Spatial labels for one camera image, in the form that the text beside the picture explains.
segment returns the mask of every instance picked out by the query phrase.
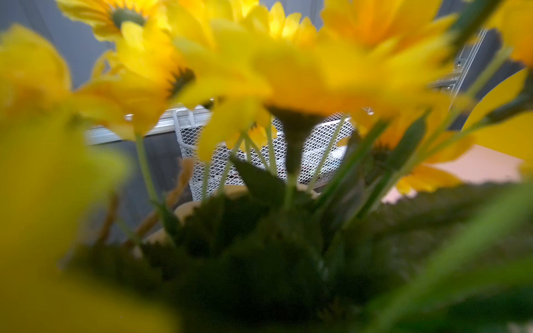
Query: yellow flower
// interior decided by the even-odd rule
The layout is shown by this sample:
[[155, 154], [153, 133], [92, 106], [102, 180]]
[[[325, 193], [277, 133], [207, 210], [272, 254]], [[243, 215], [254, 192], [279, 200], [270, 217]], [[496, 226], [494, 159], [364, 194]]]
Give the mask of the yellow flower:
[[[168, 24], [173, 36], [181, 36], [206, 47], [214, 47], [210, 21], [224, 19], [236, 23], [244, 22], [248, 15], [264, 9], [258, 0], [177, 0], [165, 2]], [[248, 19], [250, 26], [256, 23]]]
[[533, 67], [533, 2], [507, 0], [489, 20], [488, 28], [497, 28], [504, 44], [513, 48], [511, 58]]
[[322, 33], [372, 49], [391, 38], [403, 44], [443, 33], [454, 17], [433, 22], [440, 0], [326, 0]]
[[156, 89], [175, 96], [194, 80], [168, 33], [149, 21], [143, 28], [132, 22], [122, 25], [123, 39], [117, 42], [117, 57], [130, 71], [153, 82]]
[[56, 0], [59, 9], [71, 20], [93, 28], [98, 40], [119, 40], [124, 22], [143, 26], [148, 19], [157, 19], [165, 26], [161, 0]]
[[[463, 128], [511, 102], [523, 89], [528, 69], [523, 69], [491, 90], [470, 113]], [[533, 159], [533, 112], [524, 112], [500, 124], [475, 131], [476, 143], [524, 160]]]
[[[274, 127], [274, 125], [270, 125], [270, 131], [272, 131], [272, 138], [275, 139], [278, 137], [278, 130]], [[252, 142], [255, 143], [255, 145], [259, 148], [264, 147], [268, 144], [268, 137], [267, 137], [267, 131], [265, 130], [265, 127], [258, 125], [257, 123], [254, 123], [251, 128], [248, 130], [248, 136]], [[237, 143], [237, 140], [239, 140], [240, 133], [233, 133], [229, 136], [229, 138], [225, 139], [226, 147], [228, 149], [233, 149], [235, 147], [235, 144]], [[240, 144], [240, 149], [242, 151], [246, 151], [246, 144], [242, 142]]]
[[0, 120], [3, 330], [170, 332], [162, 309], [60, 271], [78, 222], [124, 178], [126, 161], [86, 147], [67, 113], [22, 120]]
[[16, 24], [0, 35], [0, 84], [0, 107], [9, 113], [22, 112], [28, 104], [47, 107], [71, 89], [68, 66], [57, 50]]
[[[435, 131], [443, 121], [447, 108], [436, 108], [426, 120], [426, 136], [422, 143]], [[375, 143], [374, 158], [381, 163], [400, 142], [407, 128], [413, 121], [423, 113], [418, 112], [405, 113], [391, 121], [387, 130], [378, 138]], [[375, 116], [366, 115], [358, 118], [360, 122], [354, 124], [362, 136], [365, 136], [372, 124], [377, 120]], [[453, 135], [453, 132], [444, 132], [433, 142], [429, 149], [436, 147], [438, 144]], [[408, 194], [411, 190], [433, 192], [438, 188], [454, 187], [461, 184], [460, 179], [455, 175], [442, 171], [432, 164], [450, 162], [464, 154], [474, 144], [474, 138], [467, 136], [462, 140], [447, 146], [433, 156], [427, 158], [421, 164], [415, 166], [408, 175], [401, 178], [396, 184], [397, 190], [402, 194]]]
[[[449, 102], [449, 96], [426, 88], [448, 71], [441, 64], [448, 54], [447, 37], [391, 54], [385, 46], [368, 53], [352, 45], [309, 43], [316, 40], [317, 32], [303, 23], [290, 43], [223, 20], [212, 22], [212, 32], [215, 45], [220, 46], [215, 50], [175, 40], [197, 74], [197, 80], [178, 97], [191, 107], [212, 96], [224, 96], [225, 102], [255, 98], [257, 105], [323, 117], [370, 105], [380, 117], [391, 117], [402, 109]], [[240, 132], [253, 122], [257, 110], [246, 107], [229, 112], [248, 120], [247, 125], [235, 122], [243, 125], [234, 126]], [[224, 137], [222, 129], [211, 129], [221, 132], [220, 140]]]
[[168, 106], [167, 91], [128, 70], [92, 79], [80, 87], [75, 97], [77, 104], [86, 103], [85, 108], [96, 106], [91, 116], [123, 140], [146, 135]]
[[[71, 91], [70, 74], [63, 58], [41, 36], [18, 25], [0, 40], [0, 118], [5, 115], [54, 113], [65, 110], [107, 126], [126, 140], [152, 129], [166, 109], [165, 93], [152, 81], [116, 63], [101, 73], [106, 53], [95, 65], [93, 80]], [[132, 120], [125, 118], [133, 115]]]
[[[257, 129], [250, 129], [254, 123]], [[267, 126], [272, 126], [270, 115], [256, 99], [229, 99], [224, 103], [215, 103], [213, 116], [204, 127], [198, 141], [198, 158], [209, 161], [216, 145], [222, 141], [232, 149], [243, 131], [250, 135], [258, 147], [263, 147], [266, 141], [263, 141], [258, 134], [264, 133]]]

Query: flower stem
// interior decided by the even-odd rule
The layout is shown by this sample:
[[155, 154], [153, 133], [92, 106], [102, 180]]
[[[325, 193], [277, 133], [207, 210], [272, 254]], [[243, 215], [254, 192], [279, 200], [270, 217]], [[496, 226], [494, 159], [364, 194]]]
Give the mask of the flower stem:
[[[481, 90], [488, 80], [496, 73], [496, 71], [502, 66], [502, 64], [509, 58], [513, 49], [511, 47], [500, 48], [500, 50], [493, 57], [491, 62], [485, 67], [483, 72], [477, 77], [474, 83], [466, 91], [465, 96], [468, 98], [475, 99], [479, 90]], [[439, 135], [445, 132], [455, 121], [455, 119], [461, 113], [461, 109], [451, 106], [450, 112], [446, 116], [445, 120], [437, 127], [437, 129], [431, 134], [431, 136], [421, 145], [420, 154], [427, 156], [426, 150], [431, 146], [431, 144], [439, 137]]]
[[285, 199], [283, 206], [285, 209], [290, 208], [293, 203], [294, 191], [296, 190], [296, 183], [298, 182], [297, 174], [287, 174], [287, 185], [285, 186]]
[[207, 196], [207, 182], [209, 181], [209, 168], [211, 167], [211, 162], [205, 162], [204, 164], [204, 179], [201, 187], [201, 199], [205, 200]]
[[389, 123], [383, 120], [379, 120], [374, 127], [368, 132], [365, 138], [357, 145], [357, 148], [348, 156], [344, 157], [343, 163], [333, 175], [333, 178], [329, 181], [327, 187], [319, 196], [316, 207], [326, 207], [330, 201], [333, 200], [335, 193], [337, 193], [342, 182], [346, 177], [359, 166], [374, 146], [374, 142], [379, 136], [387, 129]]
[[144, 148], [143, 137], [142, 135], [137, 134], [135, 136], [135, 146], [137, 148], [137, 156], [139, 160], [139, 165], [141, 166], [141, 173], [144, 179], [144, 185], [148, 191], [148, 198], [151, 202], [159, 202], [159, 197], [157, 196], [157, 191], [150, 174], [150, 166], [148, 165], [148, 157], [146, 155], [146, 149]]
[[[234, 156], [235, 154], [237, 154], [237, 151], [239, 151], [239, 148], [240, 148], [240, 144], [243, 142], [243, 138], [244, 137], [241, 134], [239, 139], [237, 139], [237, 142], [235, 142], [235, 146], [231, 150], [230, 155]], [[232, 163], [230, 159], [228, 158], [228, 160], [226, 161], [226, 167], [224, 168], [224, 172], [222, 173], [222, 177], [220, 178], [219, 193], [223, 193], [224, 186], [226, 185], [226, 178], [228, 178], [228, 173], [231, 169], [231, 165]]]
[[331, 140], [328, 142], [328, 146], [326, 147], [326, 150], [324, 151], [324, 155], [322, 155], [322, 158], [320, 159], [320, 162], [318, 163], [317, 169], [314, 171], [313, 178], [309, 181], [309, 184], [307, 185], [307, 189], [305, 193], [311, 192], [311, 190], [314, 187], [314, 184], [317, 182], [318, 177], [320, 176], [320, 171], [322, 170], [322, 167], [324, 166], [324, 163], [326, 163], [326, 159], [328, 158], [329, 152], [331, 151], [333, 147], [333, 143], [337, 140], [337, 136], [341, 131], [342, 126], [344, 125], [344, 121], [346, 120], [346, 117], [348, 116], [347, 113], [344, 113], [342, 115], [341, 121], [338, 123], [337, 127], [335, 128], [335, 131], [333, 132], [333, 136]]
[[478, 30], [486, 19], [498, 8], [502, 0], [474, 0], [451, 25], [449, 31], [455, 35], [454, 44], [461, 47]]
[[250, 137], [248, 134], [243, 134], [244, 137], [244, 149], [246, 150], [246, 161], [250, 164], [252, 164], [252, 152], [250, 149]]
[[490, 80], [490, 78], [496, 73], [496, 71], [503, 65], [503, 63], [509, 58], [513, 52], [512, 47], [502, 47], [496, 52], [489, 64], [483, 69], [483, 72], [477, 77], [477, 79], [472, 83], [470, 88], [466, 91], [465, 95], [467, 97], [475, 99], [475, 96], [479, 91], [485, 86], [485, 84]]
[[276, 152], [274, 151], [274, 140], [272, 139], [272, 125], [266, 128], [266, 137], [268, 138], [268, 161], [270, 162], [270, 172], [278, 175], [278, 168], [276, 166]]
[[263, 154], [261, 153], [261, 149], [259, 149], [259, 147], [255, 144], [255, 142], [253, 142], [252, 139], [250, 139], [248, 134], [246, 134], [246, 136], [244, 137], [244, 140], [246, 140], [246, 142], [248, 142], [248, 144], [252, 147], [252, 149], [255, 150], [255, 153], [257, 154], [257, 156], [259, 156], [259, 158], [261, 159], [261, 162], [263, 162], [265, 169], [268, 170], [269, 166], [268, 166], [267, 160], [265, 159], [265, 156], [263, 156]]

